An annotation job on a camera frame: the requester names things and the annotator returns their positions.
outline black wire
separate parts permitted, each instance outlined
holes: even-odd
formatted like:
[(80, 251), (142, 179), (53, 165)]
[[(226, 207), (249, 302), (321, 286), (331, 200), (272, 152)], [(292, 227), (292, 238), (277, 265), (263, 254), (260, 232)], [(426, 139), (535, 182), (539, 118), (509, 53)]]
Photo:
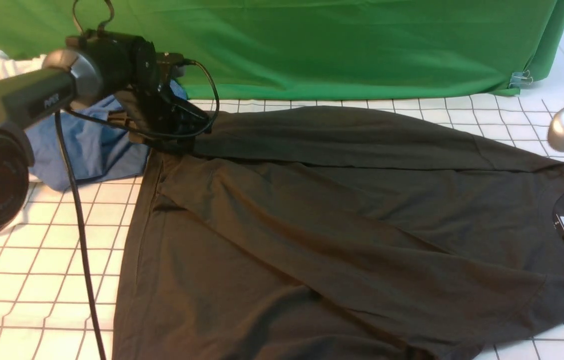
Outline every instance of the black wire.
[(73, 14), (73, 23), (75, 24), (75, 27), (78, 28), (78, 31), (80, 32), (80, 34), (84, 33), (84, 30), (82, 30), (82, 27), (80, 25), (80, 21), (78, 20), (77, 16), (75, 15), (75, 7), (78, 4), (78, 0), (74, 0), (73, 1), (73, 10), (72, 10), (72, 14)]
[(217, 88), (215, 86), (215, 82), (213, 81), (213, 78), (211, 77), (211, 74), (204, 67), (203, 64), (201, 64), (201, 63), (199, 63), (195, 60), (189, 60), (189, 59), (186, 59), (185, 63), (189, 64), (189, 65), (195, 65), (198, 68), (202, 69), (202, 71), (204, 72), (204, 75), (206, 75), (206, 79), (208, 79), (209, 84), (211, 84), (211, 88), (213, 89), (213, 96), (215, 97), (215, 112), (209, 118), (209, 121), (206, 123), (206, 125), (202, 129), (200, 129), (196, 132), (193, 132), (191, 134), (174, 135), (174, 134), (165, 134), (165, 133), (162, 133), (162, 132), (144, 131), (144, 130), (134, 129), (132, 127), (125, 126), (125, 125), (119, 125), (118, 123), (111, 123), (111, 122), (108, 122), (108, 121), (105, 121), (105, 120), (98, 119), (96, 117), (80, 114), (79, 112), (75, 112), (71, 109), (67, 109), (65, 111), (68, 114), (71, 114), (72, 116), (75, 116), (77, 118), (80, 118), (80, 119), (83, 119), (83, 120), (86, 120), (86, 121), (92, 121), (93, 123), (98, 123), (98, 124), (101, 124), (101, 125), (110, 126), (112, 128), (126, 130), (127, 132), (130, 132), (130, 133), (140, 134), (142, 136), (149, 137), (152, 140), (176, 140), (176, 139), (186, 139), (186, 138), (196, 137), (197, 135), (201, 135), (202, 133), (206, 132), (206, 130), (211, 128), (211, 126), (213, 126), (213, 123), (215, 123), (215, 119), (217, 119), (218, 115), (220, 114), (220, 95), (218, 95), (218, 93), (217, 93)]
[(103, 32), (106, 25), (108, 25), (108, 23), (113, 21), (113, 18), (115, 17), (115, 8), (113, 7), (113, 4), (111, 4), (111, 0), (104, 0), (104, 2), (108, 6), (109, 15), (108, 15), (108, 20), (104, 20), (103, 22), (100, 22), (99, 25), (97, 26), (98, 32)]
[[(106, 3), (106, 6), (108, 6), (108, 14), (109, 15), (108, 15), (107, 20), (100, 22), (99, 25), (97, 26), (98, 32), (103, 32), (106, 25), (108, 25), (108, 23), (113, 21), (113, 18), (115, 17), (115, 8), (113, 7), (111, 0), (104, 0), (104, 2)], [(73, 0), (73, 9), (72, 9), (73, 23), (75, 24), (75, 27), (78, 28), (78, 31), (80, 32), (80, 34), (83, 34), (84, 30), (82, 29), (82, 27), (80, 25), (80, 21), (78, 20), (76, 14), (75, 14), (75, 8), (76, 8), (77, 4), (78, 4), (78, 0)]]
[(81, 209), (80, 193), (78, 192), (77, 182), (75, 180), (75, 173), (69, 159), (66, 144), (64, 143), (64, 135), (62, 134), (62, 118), (60, 112), (55, 113), (55, 132), (57, 134), (57, 141), (60, 143), (60, 152), (64, 160), (64, 167), (66, 174), (69, 177), (71, 184), (71, 191), (75, 201), (75, 212), (78, 218), (78, 232), (80, 233), (80, 251), (82, 258), (82, 265), (84, 268), (84, 280), (86, 282), (86, 294), (88, 296), (88, 307), (90, 307), (90, 318), (93, 322), (93, 332), (95, 333), (95, 340), (97, 342), (97, 350), (99, 350), (100, 360), (106, 360), (106, 352), (104, 351), (104, 342), (102, 342), (102, 333), (99, 330), (99, 321), (97, 321), (97, 311), (95, 308), (95, 296), (93, 295), (93, 283), (90, 279), (90, 268), (88, 266), (88, 253), (86, 248), (86, 231), (84, 228), (84, 214)]

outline green fabric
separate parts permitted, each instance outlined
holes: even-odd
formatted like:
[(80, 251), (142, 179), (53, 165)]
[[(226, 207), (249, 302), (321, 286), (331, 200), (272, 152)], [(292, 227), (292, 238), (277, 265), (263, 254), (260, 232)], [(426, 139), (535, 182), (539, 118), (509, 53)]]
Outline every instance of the green fabric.
[[(112, 0), (109, 30), (205, 64), (225, 99), (354, 100), (514, 94), (548, 74), (564, 0)], [(72, 0), (0, 0), (0, 49), (30, 58), (76, 32)], [(80, 0), (84, 27), (108, 16)], [(201, 71), (183, 84), (209, 98)]]

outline white tile floor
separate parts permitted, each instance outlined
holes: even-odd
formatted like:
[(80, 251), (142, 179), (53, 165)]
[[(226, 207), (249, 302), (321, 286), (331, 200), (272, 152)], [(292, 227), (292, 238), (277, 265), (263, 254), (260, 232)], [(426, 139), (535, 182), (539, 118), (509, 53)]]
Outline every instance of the white tile floor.
[[(211, 102), (200, 100), (210, 110)], [(396, 112), (564, 161), (546, 142), (564, 107), (564, 38), (549, 79), (518, 97), (369, 101), (223, 100), (227, 112), (315, 105)], [(142, 178), (80, 189), (97, 310), (108, 357), (120, 264)], [(0, 360), (87, 360), (97, 351), (88, 320), (72, 195), (32, 184), (22, 216), (0, 233)], [(564, 360), (564, 324), (527, 341), (490, 346), (478, 360)]]

